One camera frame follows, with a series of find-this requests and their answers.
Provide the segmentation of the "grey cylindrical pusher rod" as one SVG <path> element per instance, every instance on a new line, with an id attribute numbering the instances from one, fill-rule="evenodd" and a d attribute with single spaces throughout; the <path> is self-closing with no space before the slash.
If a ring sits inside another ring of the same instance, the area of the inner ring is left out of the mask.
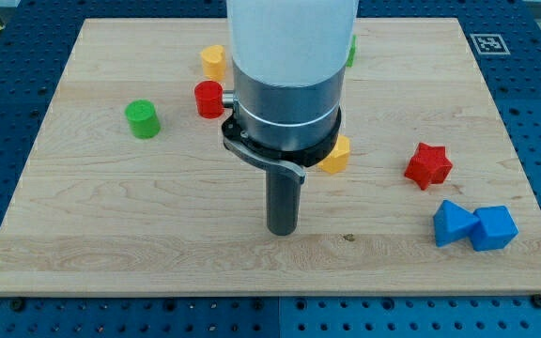
<path id="1" fill-rule="evenodd" d="M 297 227 L 302 169 L 266 173 L 266 226 L 277 236 L 287 236 Z"/>

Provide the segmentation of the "black flange with grey bracket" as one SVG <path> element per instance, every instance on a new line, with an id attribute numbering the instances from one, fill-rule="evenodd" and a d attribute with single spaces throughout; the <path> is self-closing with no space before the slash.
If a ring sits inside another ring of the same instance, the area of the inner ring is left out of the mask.
<path id="1" fill-rule="evenodd" d="M 303 184 L 306 178 L 304 168 L 318 164 L 332 152 L 341 122 L 342 112 L 338 109 L 336 121 L 325 138 L 313 146 L 294 151 L 269 148 L 250 137 L 245 137 L 235 111 L 223 122 L 221 131 L 224 148 L 241 160 L 268 173 L 283 175 L 298 184 Z"/>

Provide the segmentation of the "green block behind arm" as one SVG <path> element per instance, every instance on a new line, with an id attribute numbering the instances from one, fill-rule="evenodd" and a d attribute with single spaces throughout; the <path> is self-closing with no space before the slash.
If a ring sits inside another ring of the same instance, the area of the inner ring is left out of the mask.
<path id="1" fill-rule="evenodd" d="M 356 42 L 357 42 L 357 36 L 353 35 L 351 37 L 350 46 L 349 46 L 349 50 L 348 50 L 348 58 L 347 58 L 347 61 L 346 61 L 346 66 L 348 68 L 351 68 L 353 66 L 353 63 L 354 63 L 355 54 L 356 54 L 356 50 L 357 50 Z"/>

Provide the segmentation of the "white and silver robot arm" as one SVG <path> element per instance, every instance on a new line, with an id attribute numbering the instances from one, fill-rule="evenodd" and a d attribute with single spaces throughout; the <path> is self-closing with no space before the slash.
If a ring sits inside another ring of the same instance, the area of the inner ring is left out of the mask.
<path id="1" fill-rule="evenodd" d="M 224 147 L 266 175 L 266 226 L 294 232 L 306 168 L 334 149 L 357 0 L 232 0 Z"/>

